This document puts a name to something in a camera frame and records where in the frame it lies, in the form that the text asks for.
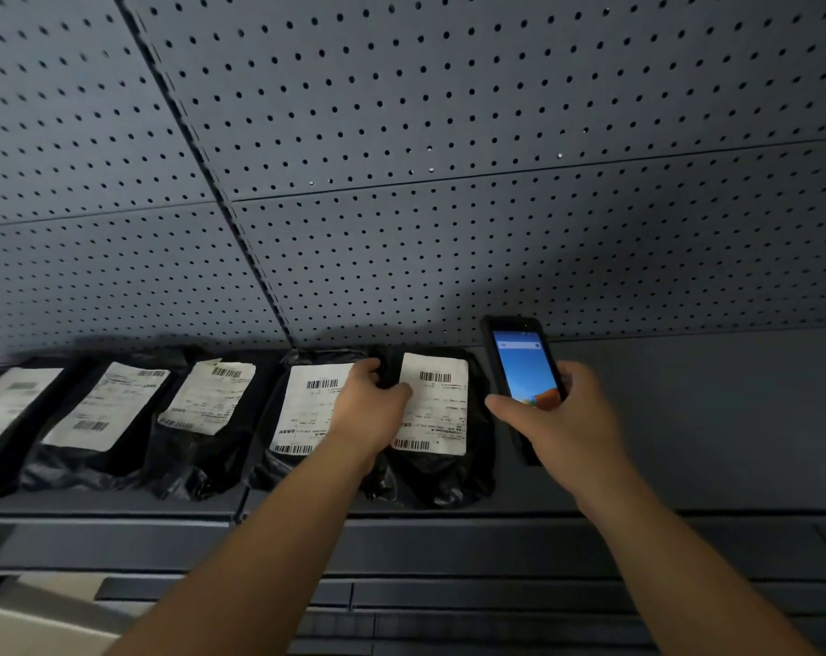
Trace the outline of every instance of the smartphone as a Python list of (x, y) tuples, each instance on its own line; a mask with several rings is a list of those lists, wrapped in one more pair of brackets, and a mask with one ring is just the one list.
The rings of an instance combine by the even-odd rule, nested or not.
[[(538, 320), (486, 316), (480, 327), (489, 364), (503, 395), (547, 411), (568, 398)], [(511, 435), (523, 462), (540, 465), (528, 438), (513, 429)]]

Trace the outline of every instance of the white label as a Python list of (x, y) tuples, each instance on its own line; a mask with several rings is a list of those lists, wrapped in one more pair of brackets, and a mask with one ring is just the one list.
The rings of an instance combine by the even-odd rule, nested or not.
[(0, 375), (0, 435), (63, 368), (10, 368)]
[(328, 432), (334, 401), (352, 364), (294, 365), (270, 450), (306, 456)]
[(228, 425), (234, 408), (255, 376), (254, 364), (201, 361), (182, 383), (158, 423), (170, 428), (215, 435)]
[(58, 421), (42, 443), (108, 451), (169, 374), (113, 361), (89, 394)]
[(463, 456), (467, 452), (467, 361), (405, 352), (399, 381), (410, 385), (413, 397), (392, 448)]

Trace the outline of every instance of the person's left hand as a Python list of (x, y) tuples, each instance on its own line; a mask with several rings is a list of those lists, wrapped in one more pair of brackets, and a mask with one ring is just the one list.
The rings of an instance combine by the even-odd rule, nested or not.
[(413, 395), (408, 384), (390, 389), (376, 387), (379, 359), (364, 359), (353, 365), (343, 385), (328, 433), (353, 443), (366, 456), (376, 457), (401, 428), (407, 401)]

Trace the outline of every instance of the phone screen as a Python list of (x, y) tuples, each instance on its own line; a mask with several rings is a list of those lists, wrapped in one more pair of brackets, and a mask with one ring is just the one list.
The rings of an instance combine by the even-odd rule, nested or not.
[(494, 331), (493, 335), (510, 395), (543, 410), (559, 407), (561, 397), (540, 335), (534, 331)]

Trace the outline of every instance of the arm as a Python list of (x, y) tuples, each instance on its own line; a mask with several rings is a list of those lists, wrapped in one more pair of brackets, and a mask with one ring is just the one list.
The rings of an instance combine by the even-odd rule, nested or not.
[(562, 362), (571, 394), (553, 412), (504, 396), (486, 406), (532, 442), (613, 553), (632, 599), (666, 654), (805, 656), (816, 650), (725, 560), (659, 502), (623, 450), (595, 374)]
[(379, 365), (355, 364), (320, 445), (108, 656), (286, 652), (353, 496), (411, 395), (406, 384), (376, 388)]

